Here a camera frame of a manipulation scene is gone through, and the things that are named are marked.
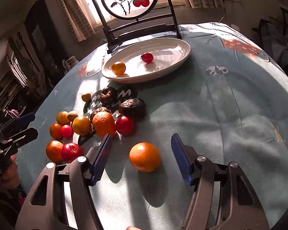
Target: tablecloth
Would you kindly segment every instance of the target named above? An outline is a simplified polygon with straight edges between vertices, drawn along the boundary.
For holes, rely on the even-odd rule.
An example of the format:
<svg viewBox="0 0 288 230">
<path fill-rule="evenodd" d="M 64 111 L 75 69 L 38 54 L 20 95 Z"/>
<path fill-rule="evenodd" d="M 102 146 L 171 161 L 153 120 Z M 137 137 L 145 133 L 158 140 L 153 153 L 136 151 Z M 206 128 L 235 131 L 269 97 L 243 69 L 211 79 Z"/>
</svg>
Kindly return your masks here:
<svg viewBox="0 0 288 230">
<path fill-rule="evenodd" d="M 129 86 L 110 82 L 97 73 L 111 57 L 106 45 L 65 75 L 30 124 L 39 132 L 37 140 L 18 153 L 19 175 L 27 192 L 49 162 L 45 147 L 57 113 L 74 110 L 89 116 L 101 106 L 100 91 L 112 86 L 119 90 L 122 101 L 143 99 L 147 115 L 137 123 L 134 135 L 120 136 L 114 142 L 101 181 L 90 188 L 105 230 L 130 225 L 180 229 L 194 188 L 183 181 L 171 151 L 174 133 L 213 162 L 238 162 L 270 227 L 279 220 L 288 207 L 288 77 L 263 50 L 225 24 L 180 25 L 179 29 L 191 46 L 191 55 L 167 76 Z M 167 32 L 137 38 L 119 50 L 142 40 L 173 35 Z M 89 105 L 81 100 L 84 92 L 93 95 Z M 117 106 L 113 106 L 114 117 L 118 116 Z M 129 150 L 140 142 L 152 143 L 160 151 L 161 166 L 156 172 L 137 172 L 130 164 Z M 94 136 L 83 147 L 88 150 L 99 143 Z M 217 198 L 216 189 L 210 225 L 217 214 Z"/>
</svg>

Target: shriveled dark fruit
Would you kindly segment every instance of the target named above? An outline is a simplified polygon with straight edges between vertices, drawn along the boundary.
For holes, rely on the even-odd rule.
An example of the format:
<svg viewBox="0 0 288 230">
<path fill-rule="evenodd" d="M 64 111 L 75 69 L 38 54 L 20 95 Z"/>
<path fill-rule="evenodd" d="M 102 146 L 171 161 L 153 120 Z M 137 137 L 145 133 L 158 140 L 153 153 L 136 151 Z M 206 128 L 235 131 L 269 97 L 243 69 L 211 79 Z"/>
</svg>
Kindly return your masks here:
<svg viewBox="0 0 288 230">
<path fill-rule="evenodd" d="M 117 101 L 117 90 L 113 87 L 106 87 L 101 91 L 100 102 L 103 104 L 112 104 Z"/>
<path fill-rule="evenodd" d="M 140 120 L 145 116 L 145 103 L 140 98 L 128 99 L 119 105 L 119 112 L 125 116 Z"/>
<path fill-rule="evenodd" d="M 93 123 L 93 118 L 94 118 L 94 116 L 95 116 L 97 113 L 99 113 L 99 112 L 108 112 L 108 113 L 111 113 L 111 111 L 110 111 L 108 108 L 106 108 L 106 107 L 99 107 L 99 108 L 93 110 L 93 112 L 92 112 L 92 114 L 91 114 L 91 116 L 90 116 L 91 123 Z"/>
</svg>

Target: plate rim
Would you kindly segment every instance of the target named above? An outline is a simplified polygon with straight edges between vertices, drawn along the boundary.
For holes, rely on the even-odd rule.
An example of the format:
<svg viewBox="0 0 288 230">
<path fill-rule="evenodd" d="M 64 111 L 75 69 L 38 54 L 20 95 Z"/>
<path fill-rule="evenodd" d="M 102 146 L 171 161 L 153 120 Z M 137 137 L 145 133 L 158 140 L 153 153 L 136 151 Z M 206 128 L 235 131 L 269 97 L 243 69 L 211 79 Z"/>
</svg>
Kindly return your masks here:
<svg viewBox="0 0 288 230">
<path fill-rule="evenodd" d="M 182 58 L 182 60 L 176 62 L 175 64 L 173 64 L 173 65 L 171 65 L 171 66 L 169 66 L 169 67 L 176 66 L 177 64 L 181 63 L 182 61 L 184 61 L 186 58 L 189 57 L 190 52 L 191 52 L 191 46 L 190 46 L 190 44 L 189 44 L 188 42 L 182 40 L 182 39 L 177 39 L 177 38 L 172 38 L 172 37 L 153 38 L 153 39 L 148 39 L 148 40 L 140 41 L 140 42 L 137 42 L 137 43 L 135 43 L 135 44 L 132 44 L 132 45 L 124 48 L 123 50 L 125 50 L 125 49 L 127 49 L 127 48 L 129 48 L 129 47 L 133 47 L 133 46 L 136 45 L 136 44 L 140 44 L 140 43 L 147 42 L 147 41 L 152 41 L 152 40 L 157 40 L 157 39 L 171 39 L 171 40 L 183 41 L 183 42 L 186 43 L 187 46 L 188 46 L 188 52 L 187 52 L 187 54 Z M 106 64 L 108 63 L 108 61 L 109 61 L 110 59 L 112 59 L 116 54 L 114 54 L 113 56 L 111 56 L 111 57 L 107 60 L 107 62 L 102 66 L 102 69 L 101 69 L 101 74 L 102 74 L 105 78 L 107 78 L 107 79 L 109 79 L 109 80 L 113 80 L 113 81 L 118 80 L 117 82 L 122 81 L 122 80 L 126 80 L 126 81 L 127 81 L 127 80 L 132 80 L 132 79 L 138 78 L 138 77 L 151 76 L 153 73 L 158 73 L 158 72 L 160 72 L 160 71 L 163 71 L 164 69 L 169 68 L 169 67 L 166 67 L 166 68 L 164 68 L 164 69 L 157 70 L 157 71 L 152 72 L 152 73 L 142 74 L 142 75 L 140 75 L 140 76 L 133 76 L 133 77 L 107 77 L 107 76 L 104 74 L 104 68 L 105 68 Z"/>
</svg>

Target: gray fabric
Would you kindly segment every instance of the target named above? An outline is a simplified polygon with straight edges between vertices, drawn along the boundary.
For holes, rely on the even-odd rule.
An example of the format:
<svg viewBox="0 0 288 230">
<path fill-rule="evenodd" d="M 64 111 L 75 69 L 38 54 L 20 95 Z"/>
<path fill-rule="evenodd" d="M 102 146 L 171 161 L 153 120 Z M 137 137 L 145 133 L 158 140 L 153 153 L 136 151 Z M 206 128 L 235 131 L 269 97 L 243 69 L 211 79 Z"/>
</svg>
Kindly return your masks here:
<svg viewBox="0 0 288 230">
<path fill-rule="evenodd" d="M 171 135 L 178 133 L 213 162 L 238 162 L 272 227 L 288 207 L 288 77 L 258 46 L 224 24 L 180 25 L 180 31 L 191 46 L 190 57 L 165 77 L 133 85 L 147 104 L 147 116 L 133 136 L 114 142 L 101 181 L 90 188 L 101 223 L 106 230 L 180 228 L 193 188 L 183 182 L 171 151 Z M 106 61 L 106 50 L 100 46 L 71 69 L 37 111 L 30 126 L 38 130 L 38 139 L 24 146 L 18 159 L 27 192 L 49 161 L 45 147 L 56 114 L 75 110 L 82 115 L 83 92 L 123 86 L 109 83 L 101 72 L 80 75 L 87 61 L 87 70 Z M 83 147 L 99 142 L 93 137 Z M 159 149 L 157 172 L 141 173 L 131 166 L 128 153 L 139 142 Z M 215 217 L 215 203 L 212 211 Z"/>
</svg>

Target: black wooden frame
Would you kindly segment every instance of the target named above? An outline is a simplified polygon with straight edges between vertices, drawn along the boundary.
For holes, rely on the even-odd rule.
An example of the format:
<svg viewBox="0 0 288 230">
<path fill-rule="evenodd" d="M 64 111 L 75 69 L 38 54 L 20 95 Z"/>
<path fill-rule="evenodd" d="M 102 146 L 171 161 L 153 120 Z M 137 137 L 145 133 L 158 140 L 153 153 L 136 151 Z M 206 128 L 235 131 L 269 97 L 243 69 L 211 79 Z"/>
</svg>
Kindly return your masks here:
<svg viewBox="0 0 288 230">
<path fill-rule="evenodd" d="M 156 0 L 156 2 L 154 0 L 153 4 L 144 13 L 142 13 L 142 14 L 136 16 L 136 17 L 130 17 L 130 18 L 122 17 L 122 18 L 120 18 L 120 16 L 115 15 L 113 13 L 110 13 L 110 14 L 112 14 L 114 17 L 116 17 L 118 19 L 122 19 L 122 20 L 134 20 L 135 19 L 136 20 L 135 22 L 131 22 L 131 23 L 125 24 L 123 26 L 120 26 L 120 27 L 117 27 L 117 28 L 114 28 L 114 29 L 111 29 L 110 26 L 107 24 L 103 14 L 102 14 L 102 12 L 101 12 L 101 10 L 99 8 L 99 5 L 98 5 L 97 1 L 96 0 L 92 0 L 92 1 L 93 1 L 93 4 L 94 4 L 95 8 L 96 8 L 96 11 L 97 11 L 97 13 L 98 13 L 98 15 L 100 17 L 100 20 L 101 20 L 101 22 L 103 24 L 103 31 L 104 31 L 104 33 L 106 35 L 107 40 L 108 40 L 108 53 L 112 53 L 118 46 L 120 46 L 125 41 L 132 40 L 132 39 L 135 39 L 135 38 L 138 38 L 138 37 L 143 37 L 143 36 L 146 36 L 146 35 L 152 35 L 152 34 L 156 34 L 156 33 L 161 33 L 161 32 L 175 31 L 176 35 L 177 35 L 177 38 L 181 39 L 181 35 L 179 33 L 179 29 L 178 29 L 178 25 L 177 25 L 177 19 L 176 19 L 176 16 L 175 16 L 174 7 L 173 7 L 173 4 L 172 4 L 171 0 L 168 0 L 169 7 L 170 7 L 170 10 L 171 10 L 170 14 L 165 14 L 165 15 L 160 15 L 160 16 L 153 16 L 153 17 L 150 17 L 150 18 L 142 19 L 142 20 L 139 20 L 139 18 L 143 17 L 146 14 L 148 14 L 155 7 L 155 5 L 157 4 L 157 0 Z M 107 6 L 105 6 L 104 1 L 102 2 L 102 4 L 105 7 L 105 9 L 108 11 L 108 8 L 107 8 Z M 149 22 L 149 21 L 153 21 L 153 20 L 157 20 L 157 19 L 167 18 L 167 17 L 172 17 L 174 24 L 171 24 L 171 25 L 159 24 L 159 25 L 155 25 L 155 26 L 151 26 L 151 27 L 145 27 L 145 28 L 134 30 L 134 31 L 131 31 L 131 32 L 128 32 L 128 33 L 125 33 L 125 34 L 121 34 L 118 37 L 115 37 L 114 34 L 113 34 L 116 31 L 125 29 L 125 28 L 130 27 L 130 26 L 134 26 L 134 25 L 137 25 L 137 24 L 140 24 L 140 23 L 143 23 L 143 22 Z"/>
</svg>

